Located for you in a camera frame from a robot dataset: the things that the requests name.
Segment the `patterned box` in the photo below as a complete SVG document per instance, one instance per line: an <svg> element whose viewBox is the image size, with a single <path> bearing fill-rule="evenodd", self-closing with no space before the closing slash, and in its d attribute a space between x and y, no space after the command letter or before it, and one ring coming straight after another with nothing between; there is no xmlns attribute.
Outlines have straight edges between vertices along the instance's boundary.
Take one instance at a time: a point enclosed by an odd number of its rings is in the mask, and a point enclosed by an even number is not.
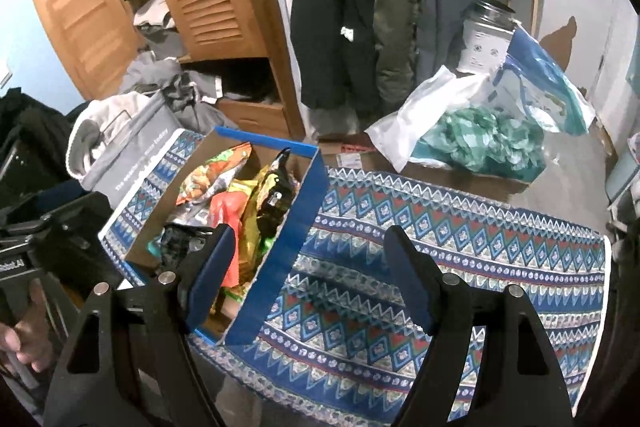
<svg viewBox="0 0 640 427"><path fill-rule="evenodd" d="M232 346L249 344L259 334L322 204L329 179L317 147L227 128L216 128L206 137L188 130L177 131L161 152L149 159L134 187L98 234L107 254L127 278L144 284L145 276L131 263L146 267L158 263L146 251L146 245L162 230L175 208L182 180L208 158L246 141L254 146L263 164L289 147L303 176L300 191L258 268L238 316L220 337L209 330L200 331L215 342Z"/></svg>

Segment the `finger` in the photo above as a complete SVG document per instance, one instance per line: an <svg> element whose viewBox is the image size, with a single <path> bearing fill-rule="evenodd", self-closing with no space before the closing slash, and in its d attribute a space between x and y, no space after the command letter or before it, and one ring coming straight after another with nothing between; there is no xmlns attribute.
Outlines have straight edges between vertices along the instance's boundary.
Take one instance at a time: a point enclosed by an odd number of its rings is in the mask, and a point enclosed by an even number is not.
<svg viewBox="0 0 640 427"><path fill-rule="evenodd" d="M25 344L22 346L22 350L16 354L18 360L23 364L28 364L39 360L47 349L49 349L49 341L34 342L31 344Z"/></svg>
<svg viewBox="0 0 640 427"><path fill-rule="evenodd" d="M14 328L0 323L0 350L20 351L21 344L20 337Z"/></svg>
<svg viewBox="0 0 640 427"><path fill-rule="evenodd" d="M32 303L22 320L14 326L14 330L20 336L20 341L23 344L46 339L49 334L46 311Z"/></svg>
<svg viewBox="0 0 640 427"><path fill-rule="evenodd" d="M31 302L35 304L37 308L41 308L46 312L46 297L40 279L33 279L29 283L29 296L31 297Z"/></svg>
<svg viewBox="0 0 640 427"><path fill-rule="evenodd" d="M38 360L34 360L31 364L31 367L36 373L42 373L47 367L49 367L53 360L53 346L50 343L48 346L49 347L47 347L44 354L39 357Z"/></svg>

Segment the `orange snack bag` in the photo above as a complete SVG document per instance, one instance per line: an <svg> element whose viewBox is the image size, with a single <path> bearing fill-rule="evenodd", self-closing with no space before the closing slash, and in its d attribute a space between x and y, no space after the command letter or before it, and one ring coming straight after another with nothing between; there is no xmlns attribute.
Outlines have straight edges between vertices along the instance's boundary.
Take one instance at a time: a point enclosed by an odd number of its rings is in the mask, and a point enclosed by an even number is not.
<svg viewBox="0 0 640 427"><path fill-rule="evenodd" d="M240 283L240 257L238 253L239 238L242 237L241 217L244 213L247 201L251 195L251 188L242 185L242 182L231 182L226 192L220 192L211 198L209 207L209 226L215 228L220 223L229 225L236 234L236 250L231 260L225 278L222 281L223 288L233 288Z"/></svg>

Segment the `black pants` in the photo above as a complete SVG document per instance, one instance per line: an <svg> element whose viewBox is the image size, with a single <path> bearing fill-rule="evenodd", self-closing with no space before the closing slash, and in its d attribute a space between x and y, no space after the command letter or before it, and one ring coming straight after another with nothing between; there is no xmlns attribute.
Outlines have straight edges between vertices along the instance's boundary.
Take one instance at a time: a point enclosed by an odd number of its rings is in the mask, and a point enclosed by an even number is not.
<svg viewBox="0 0 640 427"><path fill-rule="evenodd" d="M350 98L361 120L375 119L380 96L375 79L374 1L293 0L291 41L307 107L333 109ZM353 41L340 34L343 28Z"/></svg>

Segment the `chip bag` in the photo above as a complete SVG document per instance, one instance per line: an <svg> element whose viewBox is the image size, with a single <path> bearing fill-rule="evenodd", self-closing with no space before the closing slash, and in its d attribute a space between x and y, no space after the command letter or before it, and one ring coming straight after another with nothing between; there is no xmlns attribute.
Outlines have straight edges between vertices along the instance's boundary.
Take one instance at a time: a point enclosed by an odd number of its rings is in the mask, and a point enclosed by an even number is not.
<svg viewBox="0 0 640 427"><path fill-rule="evenodd" d="M211 198L209 207L209 226L213 229L225 223L229 225L236 235L236 250L231 264L226 271L222 281L223 288L232 288L240 283L240 260L239 260L239 238L242 233L242 223L240 221L247 201L253 191L246 182L233 180L225 192L220 192Z"/></svg>
<svg viewBox="0 0 640 427"><path fill-rule="evenodd" d="M244 167L251 152L251 144L242 143L193 169L180 185L180 193L175 204L202 203L217 192L226 190L231 180Z"/></svg>

